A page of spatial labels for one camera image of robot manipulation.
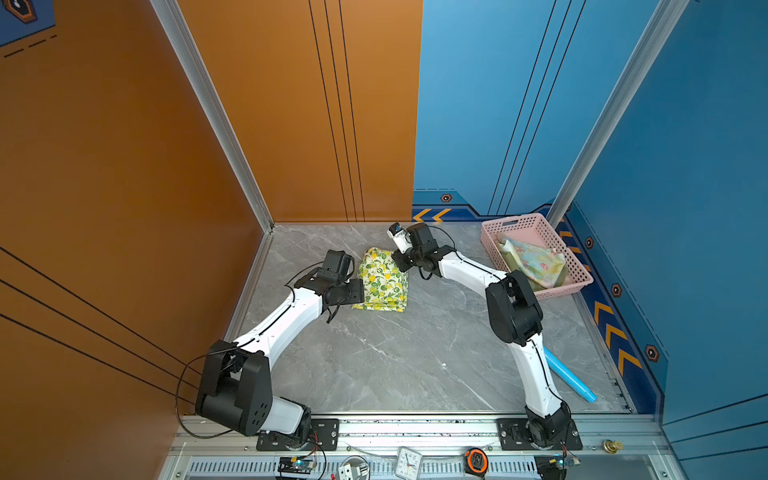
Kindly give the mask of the lemon print skirt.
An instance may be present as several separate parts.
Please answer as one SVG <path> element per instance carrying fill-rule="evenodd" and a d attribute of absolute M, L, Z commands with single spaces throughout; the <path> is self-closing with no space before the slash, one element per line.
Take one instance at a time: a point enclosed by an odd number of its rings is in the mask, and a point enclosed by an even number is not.
<path fill-rule="evenodd" d="M 363 282 L 363 302 L 354 309 L 385 312 L 405 311 L 408 302 L 408 276 L 401 272 L 392 258 L 392 252 L 369 248 L 358 267 L 358 278 Z"/>

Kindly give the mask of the pink plastic basket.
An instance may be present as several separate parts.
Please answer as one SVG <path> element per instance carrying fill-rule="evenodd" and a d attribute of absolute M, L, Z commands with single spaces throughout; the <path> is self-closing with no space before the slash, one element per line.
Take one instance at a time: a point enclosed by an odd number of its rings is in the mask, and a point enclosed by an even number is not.
<path fill-rule="evenodd" d="M 574 249 L 539 213 L 485 221 L 481 242 L 493 266 L 522 273 L 540 300 L 575 294 L 593 283 Z"/>

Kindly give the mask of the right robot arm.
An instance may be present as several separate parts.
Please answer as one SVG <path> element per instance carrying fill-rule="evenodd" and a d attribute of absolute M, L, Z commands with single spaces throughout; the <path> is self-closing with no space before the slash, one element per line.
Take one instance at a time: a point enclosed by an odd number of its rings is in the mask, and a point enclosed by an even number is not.
<path fill-rule="evenodd" d="M 388 236 L 396 245 L 392 258 L 400 271 L 416 268 L 425 280 L 452 280 L 485 298 L 489 325 L 510 346 L 522 380 L 532 444 L 564 447 L 574 432 L 572 412 L 554 385 L 543 347 L 543 310 L 525 275 L 484 266 L 452 245 L 439 245 L 424 223 L 404 228 L 395 222 Z"/>

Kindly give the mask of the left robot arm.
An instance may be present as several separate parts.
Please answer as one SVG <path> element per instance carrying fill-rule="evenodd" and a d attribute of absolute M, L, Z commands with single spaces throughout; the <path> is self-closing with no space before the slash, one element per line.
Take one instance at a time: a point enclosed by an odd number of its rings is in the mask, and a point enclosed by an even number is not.
<path fill-rule="evenodd" d="M 231 342 L 219 340 L 204 361 L 195 414 L 253 437 L 272 434 L 291 449 L 310 441 L 311 409 L 273 394 L 271 370 L 284 350 L 324 313 L 363 302 L 354 258 L 329 250 L 286 283 L 287 298 L 261 323 Z"/>

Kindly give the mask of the white power plug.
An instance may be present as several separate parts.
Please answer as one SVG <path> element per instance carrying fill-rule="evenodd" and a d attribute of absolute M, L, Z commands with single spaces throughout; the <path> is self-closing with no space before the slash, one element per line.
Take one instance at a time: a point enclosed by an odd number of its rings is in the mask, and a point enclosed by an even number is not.
<path fill-rule="evenodd" d="M 363 457 L 351 456 L 345 459 L 338 467 L 336 479 L 370 480 L 370 465 Z"/>

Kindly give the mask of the light blue plastic tube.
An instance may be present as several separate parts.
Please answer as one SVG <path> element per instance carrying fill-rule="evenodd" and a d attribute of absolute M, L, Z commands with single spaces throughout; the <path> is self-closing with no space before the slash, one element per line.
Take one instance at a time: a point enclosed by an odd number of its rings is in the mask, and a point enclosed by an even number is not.
<path fill-rule="evenodd" d="M 547 348 L 543 349 L 548 366 L 572 390 L 589 403 L 597 401 L 597 395 Z"/>

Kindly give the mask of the white square clock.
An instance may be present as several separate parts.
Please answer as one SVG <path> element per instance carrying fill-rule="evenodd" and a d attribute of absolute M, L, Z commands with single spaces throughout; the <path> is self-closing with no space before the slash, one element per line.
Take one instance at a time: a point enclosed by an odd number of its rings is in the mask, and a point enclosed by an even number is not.
<path fill-rule="evenodd" d="M 407 447 L 400 447 L 395 464 L 394 475 L 400 480 L 418 480 L 421 472 L 423 455 Z"/>

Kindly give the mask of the green circuit board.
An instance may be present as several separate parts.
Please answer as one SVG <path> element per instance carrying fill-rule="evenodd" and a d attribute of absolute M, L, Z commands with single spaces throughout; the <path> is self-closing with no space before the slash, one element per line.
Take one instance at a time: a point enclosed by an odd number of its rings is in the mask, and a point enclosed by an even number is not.
<path fill-rule="evenodd" d="M 279 458 L 276 475 L 278 479 L 309 479 L 317 468 L 317 462 L 304 457 Z"/>

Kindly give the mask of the orange black tape measure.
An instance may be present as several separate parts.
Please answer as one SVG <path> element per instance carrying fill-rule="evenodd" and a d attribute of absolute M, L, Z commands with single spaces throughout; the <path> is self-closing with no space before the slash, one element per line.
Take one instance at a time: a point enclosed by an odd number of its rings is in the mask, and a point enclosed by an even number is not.
<path fill-rule="evenodd" d="M 488 469 L 489 460 L 487 454 L 480 448 L 470 448 L 463 455 L 464 473 L 473 477 L 484 479 Z"/>

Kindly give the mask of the brass round knob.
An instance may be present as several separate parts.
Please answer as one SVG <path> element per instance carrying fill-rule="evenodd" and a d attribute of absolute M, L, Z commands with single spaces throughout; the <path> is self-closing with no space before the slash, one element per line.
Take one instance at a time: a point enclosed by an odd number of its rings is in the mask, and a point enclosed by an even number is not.
<path fill-rule="evenodd" d="M 608 453 L 615 455 L 624 448 L 620 441 L 605 440 L 603 442 L 603 449 Z"/>

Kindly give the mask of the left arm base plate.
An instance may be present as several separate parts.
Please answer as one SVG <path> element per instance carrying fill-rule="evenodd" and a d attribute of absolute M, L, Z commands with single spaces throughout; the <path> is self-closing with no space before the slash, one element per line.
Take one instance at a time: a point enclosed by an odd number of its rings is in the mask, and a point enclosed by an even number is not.
<path fill-rule="evenodd" d="M 338 448 L 340 420 L 313 417 L 309 426 L 301 426 L 296 435 L 278 432 L 258 436 L 256 449 L 260 452 L 309 451 L 319 446 L 325 452 Z"/>

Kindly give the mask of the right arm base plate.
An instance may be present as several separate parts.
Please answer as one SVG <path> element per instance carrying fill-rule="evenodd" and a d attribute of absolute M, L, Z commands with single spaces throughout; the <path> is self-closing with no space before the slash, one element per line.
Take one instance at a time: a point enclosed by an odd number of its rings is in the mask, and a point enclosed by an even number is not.
<path fill-rule="evenodd" d="M 497 435 L 504 451 L 560 450 L 580 451 L 583 443 L 573 419 L 555 430 L 527 418 L 500 418 L 496 420 Z"/>

